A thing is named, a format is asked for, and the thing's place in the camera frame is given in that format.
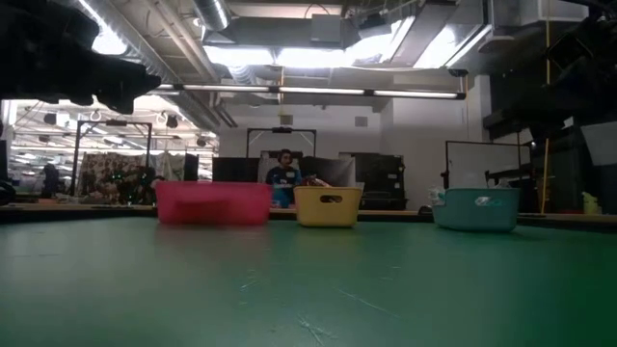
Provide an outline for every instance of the man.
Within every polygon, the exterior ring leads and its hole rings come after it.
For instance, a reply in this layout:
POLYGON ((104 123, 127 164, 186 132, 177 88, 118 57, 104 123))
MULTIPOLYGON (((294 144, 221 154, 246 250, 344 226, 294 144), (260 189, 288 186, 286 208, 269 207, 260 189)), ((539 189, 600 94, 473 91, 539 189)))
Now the man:
POLYGON ((279 165, 270 169, 266 175, 266 183, 274 187, 273 201, 286 208, 290 203, 294 203, 293 187, 300 184, 302 177, 299 170, 291 167, 291 150, 282 149, 278 160, 279 165))

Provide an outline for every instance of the yellow basket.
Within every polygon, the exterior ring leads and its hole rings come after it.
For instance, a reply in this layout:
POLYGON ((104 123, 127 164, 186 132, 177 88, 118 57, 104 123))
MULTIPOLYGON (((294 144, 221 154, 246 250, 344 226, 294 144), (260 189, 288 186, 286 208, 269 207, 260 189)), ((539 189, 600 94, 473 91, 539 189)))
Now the yellow basket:
POLYGON ((296 187, 293 192, 304 227, 352 227, 358 220, 360 188, 296 187))

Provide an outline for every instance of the pink plastic basket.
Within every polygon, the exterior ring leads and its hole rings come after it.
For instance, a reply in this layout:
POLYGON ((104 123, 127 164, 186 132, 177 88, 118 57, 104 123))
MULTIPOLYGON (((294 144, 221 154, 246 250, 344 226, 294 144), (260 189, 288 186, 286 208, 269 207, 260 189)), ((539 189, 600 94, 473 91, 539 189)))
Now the pink plastic basket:
POLYGON ((257 183, 159 182, 162 224, 259 226, 268 222, 272 188, 257 183))

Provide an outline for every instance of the green table surface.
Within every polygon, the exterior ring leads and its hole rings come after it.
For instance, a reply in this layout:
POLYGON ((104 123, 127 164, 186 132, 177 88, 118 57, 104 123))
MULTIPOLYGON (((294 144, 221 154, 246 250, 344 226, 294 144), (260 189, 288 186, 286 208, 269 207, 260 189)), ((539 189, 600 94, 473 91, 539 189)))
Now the green table surface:
POLYGON ((0 226, 0 346, 615 346, 617 238, 0 226))

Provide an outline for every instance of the blue shirt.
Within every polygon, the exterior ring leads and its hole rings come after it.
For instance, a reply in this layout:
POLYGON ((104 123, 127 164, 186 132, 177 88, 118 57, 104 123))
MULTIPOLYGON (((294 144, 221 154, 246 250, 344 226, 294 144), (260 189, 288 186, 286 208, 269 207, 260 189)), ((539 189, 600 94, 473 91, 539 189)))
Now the blue shirt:
POLYGON ((272 168, 266 175, 266 183, 274 188, 273 200, 277 200, 281 207, 287 207, 290 203, 294 203, 293 187, 300 182, 302 182, 300 171, 292 167, 272 168))

